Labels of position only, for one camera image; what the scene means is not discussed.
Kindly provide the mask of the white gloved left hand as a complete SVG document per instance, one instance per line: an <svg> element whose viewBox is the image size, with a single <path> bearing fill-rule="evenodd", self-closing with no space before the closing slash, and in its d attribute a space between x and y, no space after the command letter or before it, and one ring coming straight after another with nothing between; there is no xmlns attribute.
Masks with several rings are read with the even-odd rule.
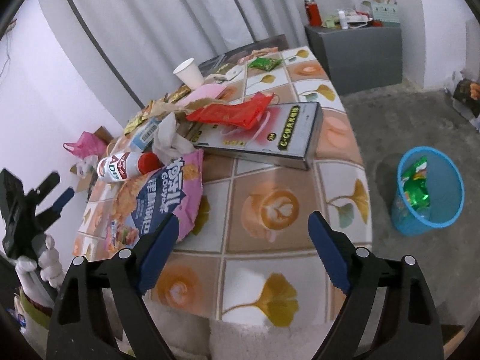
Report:
<svg viewBox="0 0 480 360"><path fill-rule="evenodd" d="M35 261L26 256L16 260L16 274L25 295L36 304L53 309L58 290L64 281L64 269L59 261L52 236L45 236L41 255Z"/></svg>

